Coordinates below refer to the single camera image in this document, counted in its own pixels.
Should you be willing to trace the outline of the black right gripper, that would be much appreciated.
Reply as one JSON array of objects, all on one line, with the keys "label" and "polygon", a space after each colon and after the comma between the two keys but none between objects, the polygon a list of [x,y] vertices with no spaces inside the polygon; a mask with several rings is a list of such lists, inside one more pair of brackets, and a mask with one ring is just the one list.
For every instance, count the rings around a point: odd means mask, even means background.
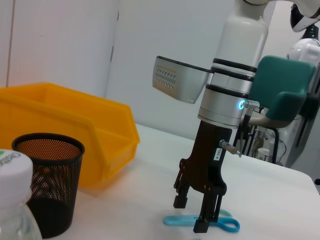
[{"label": "black right gripper", "polygon": [[203,193],[203,200],[193,232],[206,233],[210,223],[218,221],[222,198],[227,185],[222,178],[222,164],[226,150],[220,141],[229,141],[232,130],[204,121],[200,122],[192,152],[179,163],[179,172],[174,182],[175,196],[173,207],[185,209],[189,188]]}]

